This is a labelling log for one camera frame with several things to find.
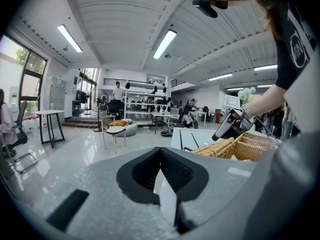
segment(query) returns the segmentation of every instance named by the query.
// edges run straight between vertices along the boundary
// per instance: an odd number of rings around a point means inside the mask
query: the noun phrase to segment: black rubber pad
[[[209,180],[203,166],[165,147],[155,147],[124,164],[116,174],[116,181],[131,200],[158,205],[159,196],[153,190],[160,169],[180,201],[196,199]]]

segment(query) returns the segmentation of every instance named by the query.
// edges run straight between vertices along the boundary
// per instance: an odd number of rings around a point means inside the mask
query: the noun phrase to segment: wrist
[[[245,117],[248,119],[251,119],[254,115],[251,113],[249,107],[247,106],[247,104],[243,105],[242,107],[242,111],[245,114]]]

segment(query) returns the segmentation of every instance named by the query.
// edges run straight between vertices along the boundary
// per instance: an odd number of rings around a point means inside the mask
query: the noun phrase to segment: pillow
[[[112,126],[122,126],[122,127],[124,127],[126,124],[127,124],[126,121],[123,121],[123,120],[115,120],[114,122],[112,121],[111,123],[109,123],[108,126],[109,126],[109,127],[112,127]]]
[[[122,119],[122,121],[126,121],[128,123],[128,125],[132,125],[133,124],[133,120],[130,119],[130,118],[125,118],[125,119]]]

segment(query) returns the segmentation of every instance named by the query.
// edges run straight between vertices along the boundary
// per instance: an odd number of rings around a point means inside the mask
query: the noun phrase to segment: long hair
[[[0,89],[0,125],[2,124],[1,122],[1,110],[2,110],[2,105],[5,102],[5,92],[4,90]]]
[[[282,27],[278,20],[277,9],[271,5],[268,0],[255,0],[265,12],[264,22],[268,30],[270,30],[275,39],[282,39]]]

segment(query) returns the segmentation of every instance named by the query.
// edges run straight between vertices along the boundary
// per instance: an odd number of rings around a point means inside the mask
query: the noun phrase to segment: railing
[[[126,80],[126,79],[115,79],[115,78],[104,78],[103,79],[103,85],[104,86],[116,86],[116,82],[120,83],[120,86],[126,86],[127,81],[129,81],[130,83],[142,83],[142,84],[150,84],[149,82],[142,82],[142,81],[135,81],[135,80]]]
[[[178,108],[181,106],[181,104],[179,103],[179,101],[171,95],[171,103],[173,103],[174,105],[176,105]]]
[[[172,80],[171,80],[171,87],[175,87],[175,86],[178,86],[178,85],[182,85],[182,84],[184,84],[184,83],[185,83],[184,81],[177,80],[177,79],[172,79]]]

